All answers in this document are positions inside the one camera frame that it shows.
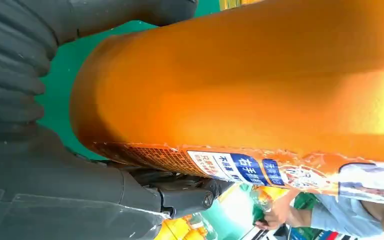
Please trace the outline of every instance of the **blue label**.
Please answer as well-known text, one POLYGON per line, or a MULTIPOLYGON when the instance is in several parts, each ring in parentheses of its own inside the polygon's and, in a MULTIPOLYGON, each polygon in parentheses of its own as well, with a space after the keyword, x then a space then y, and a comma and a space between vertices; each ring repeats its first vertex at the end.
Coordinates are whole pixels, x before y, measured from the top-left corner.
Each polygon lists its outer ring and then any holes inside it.
POLYGON ((270 182, 274 185, 284 186, 284 181, 282 180, 281 173, 279 171, 278 163, 273 159, 264 159, 262 161, 265 173, 270 179, 270 182))
POLYGON ((296 229, 292 228, 290 230, 290 239, 292 240, 307 240, 301 233, 296 229))
POLYGON ((230 156, 239 173, 248 182, 256 185, 269 185, 261 171, 260 165, 254 158, 238 153, 231 153, 230 156))

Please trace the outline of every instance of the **hand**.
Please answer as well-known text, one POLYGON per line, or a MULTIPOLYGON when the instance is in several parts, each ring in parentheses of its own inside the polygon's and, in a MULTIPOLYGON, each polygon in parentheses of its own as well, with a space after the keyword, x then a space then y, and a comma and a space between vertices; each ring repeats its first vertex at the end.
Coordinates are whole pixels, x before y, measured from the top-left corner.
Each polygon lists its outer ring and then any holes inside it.
POLYGON ((291 215, 291 207, 273 207, 264 215, 264 221, 257 221, 255 225, 261 230, 275 230, 284 224, 291 215))
POLYGON ((312 219, 311 209, 296 209, 291 207, 286 224, 292 228, 310 227, 312 219))

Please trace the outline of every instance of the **orange bottle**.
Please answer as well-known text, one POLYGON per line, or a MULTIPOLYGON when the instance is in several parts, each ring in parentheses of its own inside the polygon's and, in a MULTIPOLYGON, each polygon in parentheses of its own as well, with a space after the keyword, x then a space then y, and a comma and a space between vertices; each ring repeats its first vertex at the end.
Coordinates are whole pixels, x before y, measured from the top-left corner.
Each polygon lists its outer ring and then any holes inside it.
POLYGON ((344 165, 384 168, 384 0, 266 0, 110 37, 70 111, 114 161, 337 194, 344 165))

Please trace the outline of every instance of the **green object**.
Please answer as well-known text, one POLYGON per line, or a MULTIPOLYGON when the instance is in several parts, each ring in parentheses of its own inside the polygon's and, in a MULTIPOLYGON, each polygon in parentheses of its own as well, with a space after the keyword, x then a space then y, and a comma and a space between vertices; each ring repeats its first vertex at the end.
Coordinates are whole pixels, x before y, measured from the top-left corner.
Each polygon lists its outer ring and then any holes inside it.
POLYGON ((252 224, 256 224, 257 221, 264 219, 264 211, 258 206, 258 204, 254 204, 252 208, 252 224))
MULTIPOLYGON (((319 200, 314 196, 314 194, 301 192, 298 196, 296 196, 293 207, 296 209, 312 209, 318 202, 319 200)), ((322 232, 320 229, 311 227, 298 227, 296 230, 307 240, 316 239, 322 232)))
POLYGON ((251 189, 253 188, 252 185, 249 185, 249 184, 246 184, 246 183, 243 183, 239 186, 240 190, 244 191, 244 192, 250 192, 251 189))

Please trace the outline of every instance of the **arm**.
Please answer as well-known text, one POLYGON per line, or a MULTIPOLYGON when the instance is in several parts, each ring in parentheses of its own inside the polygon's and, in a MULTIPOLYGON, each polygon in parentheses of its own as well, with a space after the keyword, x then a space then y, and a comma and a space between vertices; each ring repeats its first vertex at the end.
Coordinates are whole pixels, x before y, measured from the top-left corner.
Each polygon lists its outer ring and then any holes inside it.
POLYGON ((360 201, 364 209, 378 221, 384 220, 384 204, 372 201, 360 201))
POLYGON ((300 194, 299 190, 291 189, 285 195, 276 199, 271 206, 271 210, 264 215, 265 222, 257 221, 255 225, 263 230, 274 230, 287 222, 292 217, 291 214, 295 213, 293 210, 296 209, 290 205, 298 194, 300 194))
POLYGON ((366 223, 366 220, 353 220, 354 214, 354 212, 342 212, 341 210, 331 212, 331 210, 326 209, 323 204, 319 203, 312 209, 310 225, 308 226, 314 229, 332 231, 360 238, 365 235, 362 225, 366 223))
POLYGON ((290 207, 290 214, 286 219, 286 224, 292 228, 305 228, 311 227, 312 223, 312 209, 296 209, 290 207))

